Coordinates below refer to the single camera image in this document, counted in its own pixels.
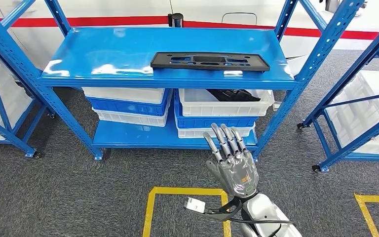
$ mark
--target yellow floor tape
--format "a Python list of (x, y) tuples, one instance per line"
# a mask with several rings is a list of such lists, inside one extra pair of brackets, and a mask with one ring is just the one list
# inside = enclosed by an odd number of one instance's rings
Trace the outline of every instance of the yellow floor tape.
[(374, 224), (373, 219), (371, 218), (370, 212), (366, 206), (366, 202), (379, 202), (379, 195), (358, 195), (354, 194), (355, 199), (357, 199), (357, 203), (361, 209), (362, 214), (364, 215), (364, 219), (367, 222), (368, 228), (370, 229), (373, 237), (379, 237), (379, 231)]
[[(174, 187), (153, 187), (149, 192), (148, 205), (146, 207), (145, 226), (143, 227), (143, 237), (150, 236), (152, 226), (154, 198), (156, 194), (170, 195), (217, 195), (222, 199), (222, 205), (228, 203), (227, 194), (223, 189), (203, 189), (203, 188), (174, 188)], [(225, 237), (231, 237), (230, 222), (223, 222)]]

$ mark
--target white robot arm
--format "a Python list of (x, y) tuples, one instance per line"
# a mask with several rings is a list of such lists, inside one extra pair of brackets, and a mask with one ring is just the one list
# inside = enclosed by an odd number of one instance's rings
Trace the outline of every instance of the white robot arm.
[[(246, 149), (236, 128), (211, 124), (224, 156), (216, 148), (208, 133), (204, 138), (209, 144), (217, 163), (207, 161), (207, 168), (221, 183), (223, 190), (234, 196), (233, 200), (219, 209), (205, 207), (203, 201), (188, 198), (185, 208), (220, 221), (239, 222), (244, 237), (301, 237), (294, 223), (269, 198), (257, 192), (258, 171), (250, 151)], [(241, 211), (242, 219), (233, 216)]]

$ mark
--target black cable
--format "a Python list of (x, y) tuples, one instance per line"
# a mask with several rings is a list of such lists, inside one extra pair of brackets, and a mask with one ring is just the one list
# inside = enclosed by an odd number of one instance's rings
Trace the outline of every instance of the black cable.
[(261, 221), (254, 221), (254, 220), (242, 220), (242, 219), (234, 219), (230, 218), (230, 221), (239, 222), (239, 223), (247, 223), (247, 224), (289, 224), (296, 226), (296, 224), (292, 221), (282, 221), (282, 220), (261, 220)]
[(280, 227), (278, 227), (278, 229), (276, 229), (274, 232), (272, 232), (272, 234), (270, 234), (268, 237), (274, 237), (276, 236), (276, 234), (280, 231), (282, 225), (280, 224)]

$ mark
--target black object in bin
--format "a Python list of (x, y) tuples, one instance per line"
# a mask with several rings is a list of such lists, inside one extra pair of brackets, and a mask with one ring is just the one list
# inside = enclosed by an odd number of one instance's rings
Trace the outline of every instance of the black object in bin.
[(217, 52), (157, 52), (152, 68), (202, 70), (269, 71), (269, 65), (258, 54)]
[(232, 102), (245, 102), (245, 101), (260, 101), (260, 98), (252, 96), (246, 90), (219, 90), (219, 89), (206, 89), (219, 101), (232, 101)]

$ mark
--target red stripe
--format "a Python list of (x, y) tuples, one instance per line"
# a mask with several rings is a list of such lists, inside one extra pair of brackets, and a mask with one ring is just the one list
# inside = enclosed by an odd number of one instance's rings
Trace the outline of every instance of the red stripe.
[[(72, 17), (70, 26), (119, 26), (168, 24), (167, 16)], [(19, 18), (12, 27), (57, 27), (54, 18)]]
[[(115, 17), (73, 17), (68, 18), (71, 26), (118, 26), (118, 25), (156, 25), (167, 24), (167, 16), (115, 16)], [(13, 27), (57, 27), (53, 18), (19, 18)], [(271, 26), (255, 26), (242, 24), (185, 21), (185, 27), (195, 28), (244, 28), (244, 29), (273, 29)], [(378, 32), (345, 31), (341, 38), (356, 40), (373, 40)], [(318, 29), (288, 27), (287, 36), (319, 37)]]
[[(213, 23), (213, 22), (198, 22), (198, 21), (185, 21), (185, 27), (197, 28), (248, 28), (248, 29), (274, 29), (271, 26), (255, 26), (255, 25), (240, 25), (240, 24), (227, 24), (227, 23)], [(355, 39), (355, 40), (374, 40), (378, 32), (365, 32), (365, 31), (345, 31), (342, 39)], [(307, 28), (294, 28), (287, 27), (285, 36), (305, 36), (305, 37), (320, 37), (318, 29)]]

